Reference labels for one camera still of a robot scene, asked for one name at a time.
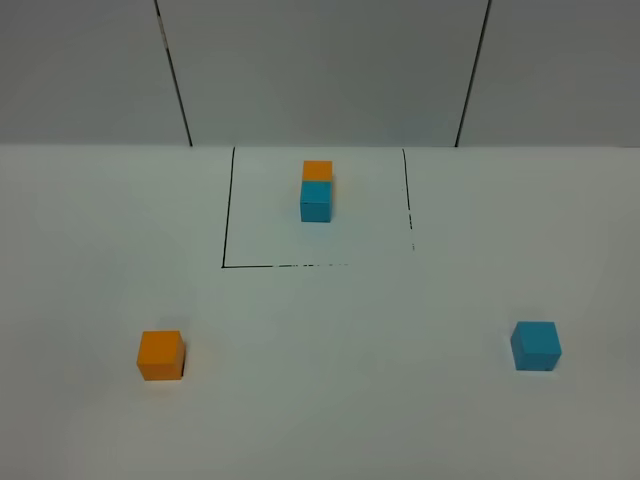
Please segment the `blue template block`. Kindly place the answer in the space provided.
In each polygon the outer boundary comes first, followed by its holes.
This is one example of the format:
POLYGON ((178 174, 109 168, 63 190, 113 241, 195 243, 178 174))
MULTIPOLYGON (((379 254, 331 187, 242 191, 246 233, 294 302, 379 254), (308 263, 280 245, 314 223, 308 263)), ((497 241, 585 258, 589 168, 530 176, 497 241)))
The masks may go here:
POLYGON ((330 181, 303 181, 300 193, 301 221, 329 223, 332 217, 332 201, 330 181))

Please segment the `orange template block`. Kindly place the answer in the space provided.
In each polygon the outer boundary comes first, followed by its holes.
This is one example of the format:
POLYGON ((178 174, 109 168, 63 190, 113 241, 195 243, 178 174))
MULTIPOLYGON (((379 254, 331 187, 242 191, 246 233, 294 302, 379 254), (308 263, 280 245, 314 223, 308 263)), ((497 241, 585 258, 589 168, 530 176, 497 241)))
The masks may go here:
POLYGON ((305 160, 302 180, 304 182, 331 182, 333 180, 333 162, 305 160))

